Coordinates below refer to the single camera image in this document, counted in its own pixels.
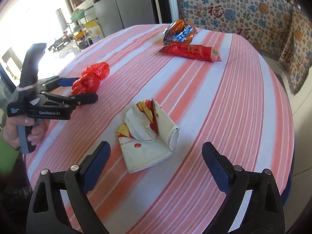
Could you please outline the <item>person left hand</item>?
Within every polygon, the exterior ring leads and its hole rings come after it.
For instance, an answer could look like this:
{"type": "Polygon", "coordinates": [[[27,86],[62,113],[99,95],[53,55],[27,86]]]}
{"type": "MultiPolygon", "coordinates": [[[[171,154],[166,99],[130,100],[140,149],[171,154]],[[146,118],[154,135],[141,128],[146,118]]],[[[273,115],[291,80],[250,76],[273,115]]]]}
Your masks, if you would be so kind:
{"type": "Polygon", "coordinates": [[[48,131],[50,121],[43,119],[38,125],[34,118],[26,115],[6,117],[3,128],[3,139],[14,149],[18,149],[22,144],[29,142],[32,146],[38,145],[48,131]]]}

